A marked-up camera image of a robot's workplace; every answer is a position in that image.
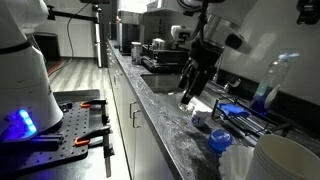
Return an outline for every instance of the wooden floor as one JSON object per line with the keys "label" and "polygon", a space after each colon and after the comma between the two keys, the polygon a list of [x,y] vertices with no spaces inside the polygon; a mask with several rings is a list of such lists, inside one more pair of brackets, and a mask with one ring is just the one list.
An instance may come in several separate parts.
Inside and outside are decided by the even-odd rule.
{"label": "wooden floor", "polygon": [[[62,70],[52,74],[49,79],[54,92],[89,89],[100,90],[100,98],[107,99],[108,101],[108,114],[113,130],[110,141],[115,151],[115,155],[111,157],[112,176],[108,179],[129,180],[127,160],[122,143],[108,69],[98,68],[93,59],[75,59]],[[95,178],[95,180],[98,179],[105,179],[105,177]]]}

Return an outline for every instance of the marble countertop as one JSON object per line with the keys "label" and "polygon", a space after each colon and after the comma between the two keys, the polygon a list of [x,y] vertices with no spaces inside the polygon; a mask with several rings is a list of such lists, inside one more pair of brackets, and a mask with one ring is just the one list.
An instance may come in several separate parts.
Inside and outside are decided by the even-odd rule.
{"label": "marble countertop", "polygon": [[[169,167],[174,167],[176,179],[221,179],[218,170],[219,154],[215,153],[208,145],[208,137],[215,129],[226,129],[227,127],[216,122],[206,121],[203,128],[196,128],[191,124],[191,116],[176,116],[171,113],[161,102],[161,97],[151,91],[148,85],[141,78],[142,74],[151,74],[143,66],[132,65],[131,56],[122,56],[118,49],[114,48],[116,41],[108,41],[117,60],[119,61],[124,74],[132,85],[141,105],[145,110],[149,125],[159,136],[159,146],[166,149],[164,154]],[[244,144],[243,138],[234,138],[233,144]],[[316,154],[320,155],[320,144],[314,146],[314,141],[310,142]]]}

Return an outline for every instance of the water bottle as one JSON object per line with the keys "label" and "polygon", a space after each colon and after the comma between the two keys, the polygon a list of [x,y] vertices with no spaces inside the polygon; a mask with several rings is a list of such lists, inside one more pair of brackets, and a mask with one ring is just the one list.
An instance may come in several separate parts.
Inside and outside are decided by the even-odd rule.
{"label": "water bottle", "polygon": [[251,101],[251,109],[264,116],[267,114],[272,101],[275,99],[280,89],[281,83],[289,72],[290,65],[288,60],[297,56],[299,56],[298,53],[282,54],[279,56],[278,60],[269,65],[269,68]]}

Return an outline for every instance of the dish rack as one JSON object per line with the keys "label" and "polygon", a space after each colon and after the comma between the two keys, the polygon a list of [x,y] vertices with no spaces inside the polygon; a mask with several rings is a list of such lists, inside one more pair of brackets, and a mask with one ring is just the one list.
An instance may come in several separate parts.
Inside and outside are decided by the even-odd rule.
{"label": "dish rack", "polygon": [[[243,108],[250,115],[248,117],[227,115],[219,103],[228,103]],[[255,112],[239,101],[238,97],[222,97],[215,102],[212,111],[212,119],[215,121],[222,120],[225,124],[240,133],[251,144],[255,145],[260,136],[264,134],[278,134],[285,137],[292,128],[290,123],[277,123],[266,116]]]}

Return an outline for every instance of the kitchen sink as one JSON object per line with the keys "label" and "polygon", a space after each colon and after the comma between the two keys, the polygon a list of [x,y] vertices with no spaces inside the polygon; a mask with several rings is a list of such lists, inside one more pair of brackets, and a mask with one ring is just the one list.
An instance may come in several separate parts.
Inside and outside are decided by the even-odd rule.
{"label": "kitchen sink", "polygon": [[199,97],[192,98],[187,107],[182,107],[180,101],[184,90],[178,88],[180,75],[146,74],[141,77],[149,88],[160,97],[162,104],[171,113],[181,117],[191,115],[194,106],[198,104],[212,110],[216,99],[222,97],[206,87]]}

